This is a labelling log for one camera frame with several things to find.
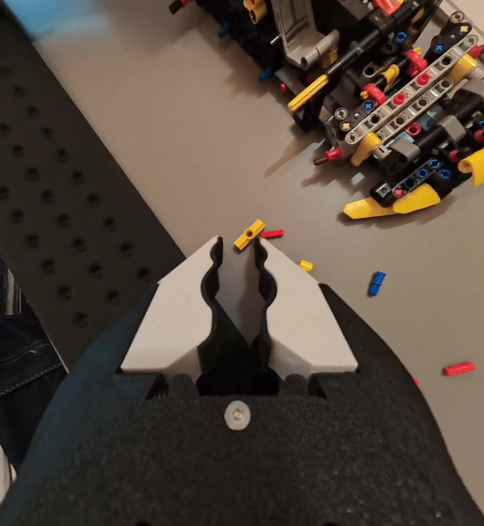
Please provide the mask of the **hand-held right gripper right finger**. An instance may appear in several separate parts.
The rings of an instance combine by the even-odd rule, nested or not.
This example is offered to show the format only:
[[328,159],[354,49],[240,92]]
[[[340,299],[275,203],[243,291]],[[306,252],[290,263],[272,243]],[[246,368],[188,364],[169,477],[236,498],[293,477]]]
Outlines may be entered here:
[[355,372],[358,362],[318,281],[265,239],[255,241],[254,251],[264,301],[262,366],[280,379]]

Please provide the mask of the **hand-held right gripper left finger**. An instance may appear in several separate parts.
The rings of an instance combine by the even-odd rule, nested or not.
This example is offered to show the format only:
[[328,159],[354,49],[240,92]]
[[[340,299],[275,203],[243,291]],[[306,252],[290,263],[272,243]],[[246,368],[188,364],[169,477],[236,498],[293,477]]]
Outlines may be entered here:
[[198,378],[218,359],[214,342],[223,240],[213,236],[159,280],[120,365],[122,372]]

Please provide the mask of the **yellow lego axle connector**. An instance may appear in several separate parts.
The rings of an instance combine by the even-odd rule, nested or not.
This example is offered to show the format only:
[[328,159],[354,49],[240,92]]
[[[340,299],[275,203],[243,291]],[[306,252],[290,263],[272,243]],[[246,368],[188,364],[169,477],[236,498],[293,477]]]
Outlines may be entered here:
[[238,251],[243,251],[254,239],[256,239],[265,229],[265,224],[261,220],[256,220],[246,228],[242,235],[234,242],[234,247]]

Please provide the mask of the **black yellow lego car chassis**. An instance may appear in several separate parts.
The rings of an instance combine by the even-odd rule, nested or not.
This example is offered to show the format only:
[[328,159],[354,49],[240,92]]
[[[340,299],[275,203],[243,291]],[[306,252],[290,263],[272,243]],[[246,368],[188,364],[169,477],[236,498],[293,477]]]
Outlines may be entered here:
[[290,95],[304,131],[324,128],[314,165],[372,164],[380,181],[350,219],[439,204],[484,184],[484,33],[450,13],[417,45],[442,1],[196,1]]

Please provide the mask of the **shiny badge holder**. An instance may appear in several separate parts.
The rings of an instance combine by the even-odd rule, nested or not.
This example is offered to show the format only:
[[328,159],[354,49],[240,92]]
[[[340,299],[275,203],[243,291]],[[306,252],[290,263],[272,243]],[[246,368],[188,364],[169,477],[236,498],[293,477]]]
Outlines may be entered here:
[[19,315],[24,302],[15,277],[0,255],[0,317]]

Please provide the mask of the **black perforated panel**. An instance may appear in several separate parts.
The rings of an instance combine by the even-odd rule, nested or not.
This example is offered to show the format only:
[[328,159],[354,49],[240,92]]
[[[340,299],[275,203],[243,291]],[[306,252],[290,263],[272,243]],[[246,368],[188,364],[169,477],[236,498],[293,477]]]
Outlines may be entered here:
[[67,369],[185,259],[2,8],[0,254]]

